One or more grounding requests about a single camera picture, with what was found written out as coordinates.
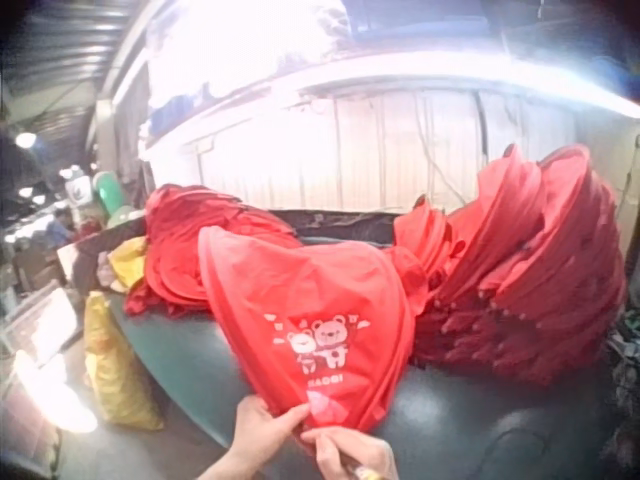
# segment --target person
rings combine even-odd
[[[308,415],[309,405],[305,404],[274,418],[260,397],[246,397],[238,405],[231,447],[198,480],[253,478]],[[315,446],[316,462],[325,480],[351,478],[341,462],[341,453],[387,480],[398,480],[393,451],[384,440],[342,427],[307,430],[300,439]]]
[[[51,246],[57,249],[71,243],[73,232],[69,227],[73,225],[73,220],[68,209],[56,210],[53,217],[53,220],[47,225],[47,239]]]

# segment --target hand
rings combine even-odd
[[[253,477],[308,415],[309,405],[304,404],[273,418],[260,397],[252,395],[244,398],[238,405],[231,448],[200,477],[201,480]]]
[[[349,480],[342,466],[344,453],[388,480],[398,480],[396,461],[391,446],[384,440],[342,427],[317,428],[301,435],[302,440],[316,445],[316,461],[325,480]]]

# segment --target yellow bag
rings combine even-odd
[[[104,294],[91,292],[84,313],[86,366],[104,419],[159,430],[164,422],[147,372],[119,330]]]
[[[146,254],[147,237],[136,237],[127,240],[109,254],[111,268],[113,268],[116,277],[127,291],[144,277]]]

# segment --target red fabric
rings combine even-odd
[[[173,317],[209,308],[197,254],[202,227],[217,225],[287,248],[301,245],[277,217],[201,186],[164,186],[150,195],[145,209],[149,248],[144,280],[125,305],[132,315],[159,304]]]
[[[595,360],[623,299],[614,202],[584,147],[540,164],[506,155],[473,203],[448,217],[421,205],[394,224],[430,279],[414,354],[548,384]]]
[[[214,316],[274,412],[309,402],[311,425],[362,430],[383,418],[426,301],[413,255],[287,249],[218,227],[200,231],[199,255]]]

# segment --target bear print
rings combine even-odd
[[[295,353],[298,354],[296,359],[302,365],[302,371],[305,375],[309,375],[316,371],[316,360],[314,352],[316,350],[316,341],[313,338],[311,330],[303,330],[302,333],[289,333],[287,340]]]
[[[345,342],[349,336],[346,323],[344,316],[336,315],[333,320],[316,320],[311,325],[315,343],[320,347],[315,354],[323,357],[331,369],[344,367],[346,361],[348,348]]]

